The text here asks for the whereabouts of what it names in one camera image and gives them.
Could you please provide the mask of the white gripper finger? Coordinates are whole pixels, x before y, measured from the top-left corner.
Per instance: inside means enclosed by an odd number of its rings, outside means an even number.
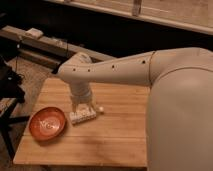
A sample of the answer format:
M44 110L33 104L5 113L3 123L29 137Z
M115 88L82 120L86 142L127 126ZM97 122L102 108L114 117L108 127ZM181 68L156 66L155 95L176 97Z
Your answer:
M78 109L78 104L72 103L72 112L76 114L77 109Z
M89 106L89 110L95 110L95 105L92 101L88 102L87 105Z

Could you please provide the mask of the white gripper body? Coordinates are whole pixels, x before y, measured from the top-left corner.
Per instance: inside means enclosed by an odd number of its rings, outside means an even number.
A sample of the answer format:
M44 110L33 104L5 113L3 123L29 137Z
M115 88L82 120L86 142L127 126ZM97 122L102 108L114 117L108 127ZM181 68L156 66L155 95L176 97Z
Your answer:
M89 103L92 101L92 90L88 83L74 83L69 85L71 99L75 104Z

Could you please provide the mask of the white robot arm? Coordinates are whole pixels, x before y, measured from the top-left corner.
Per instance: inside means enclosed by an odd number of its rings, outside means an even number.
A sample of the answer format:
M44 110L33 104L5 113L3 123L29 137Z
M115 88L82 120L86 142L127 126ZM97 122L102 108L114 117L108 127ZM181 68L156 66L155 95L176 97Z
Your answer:
M213 51L156 50L99 63L79 52L58 76L76 105L92 101L91 82L148 86L148 171L213 171Z

